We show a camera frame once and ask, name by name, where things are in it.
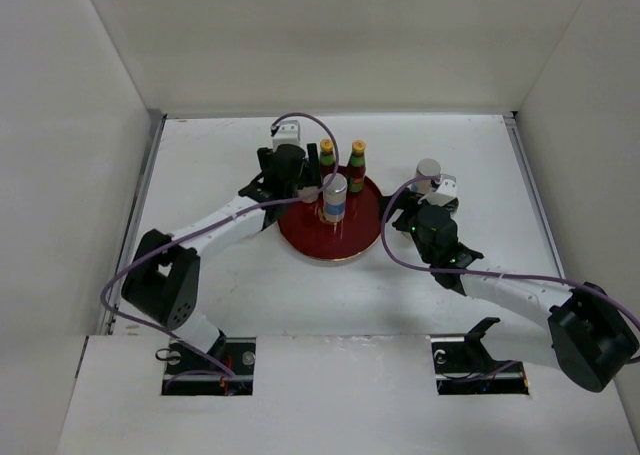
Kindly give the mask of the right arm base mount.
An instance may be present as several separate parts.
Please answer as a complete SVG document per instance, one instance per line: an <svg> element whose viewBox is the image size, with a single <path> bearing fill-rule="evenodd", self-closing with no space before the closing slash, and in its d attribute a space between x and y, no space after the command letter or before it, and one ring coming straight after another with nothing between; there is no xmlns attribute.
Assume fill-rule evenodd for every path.
<svg viewBox="0 0 640 455"><path fill-rule="evenodd" d="M482 344L497 317L481 320L467 333L436 335L431 351L437 393L441 396L528 395L521 362L495 360Z"/></svg>

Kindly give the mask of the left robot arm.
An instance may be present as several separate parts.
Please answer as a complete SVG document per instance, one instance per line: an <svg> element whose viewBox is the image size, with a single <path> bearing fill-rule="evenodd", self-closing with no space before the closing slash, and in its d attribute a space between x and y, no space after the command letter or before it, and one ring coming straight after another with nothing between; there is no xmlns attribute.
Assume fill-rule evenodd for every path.
<svg viewBox="0 0 640 455"><path fill-rule="evenodd" d="M121 296L192 348L190 361L206 374L224 362L226 336L197 308L201 265L283 217L301 190L321 185L318 148L281 144L257 151L260 172L214 213L172 233L146 232L125 277Z"/></svg>

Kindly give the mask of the dark-cap grinder jar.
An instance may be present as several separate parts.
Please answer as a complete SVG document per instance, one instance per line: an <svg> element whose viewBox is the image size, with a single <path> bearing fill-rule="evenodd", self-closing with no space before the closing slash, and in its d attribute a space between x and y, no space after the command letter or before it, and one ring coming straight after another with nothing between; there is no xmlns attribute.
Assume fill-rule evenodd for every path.
<svg viewBox="0 0 640 455"><path fill-rule="evenodd" d="M317 186L303 187L297 190L299 199L305 204L311 204L317 201L320 188Z"/></svg>

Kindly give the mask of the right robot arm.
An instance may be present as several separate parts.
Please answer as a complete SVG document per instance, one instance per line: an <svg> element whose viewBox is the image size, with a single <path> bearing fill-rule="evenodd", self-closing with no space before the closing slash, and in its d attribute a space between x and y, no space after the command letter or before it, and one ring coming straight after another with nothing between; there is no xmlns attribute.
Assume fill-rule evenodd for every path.
<svg viewBox="0 0 640 455"><path fill-rule="evenodd" d="M429 273L444 289L484 300L539 326L540 339L495 341L468 334L464 359L489 369L500 358L557 368L579 387L599 393L626 366L639 361L639 320L598 285L491 268L484 255L458 238L444 206L401 188L380 201L380 222L410 236Z"/></svg>

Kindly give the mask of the sauce bottle yellow cap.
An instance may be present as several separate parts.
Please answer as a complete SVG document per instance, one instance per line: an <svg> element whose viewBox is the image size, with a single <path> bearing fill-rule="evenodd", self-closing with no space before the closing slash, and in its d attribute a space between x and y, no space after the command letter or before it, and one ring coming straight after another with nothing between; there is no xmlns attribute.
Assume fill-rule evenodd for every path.
<svg viewBox="0 0 640 455"><path fill-rule="evenodd" d="M322 139L319 145L319 168L322 177L332 173L336 166L336 157L334 152L334 144L328 139Z"/></svg>
<svg viewBox="0 0 640 455"><path fill-rule="evenodd" d="M366 175L365 150L366 143L363 140L355 140L352 143L347 165L348 190L352 194L360 193L364 187Z"/></svg>

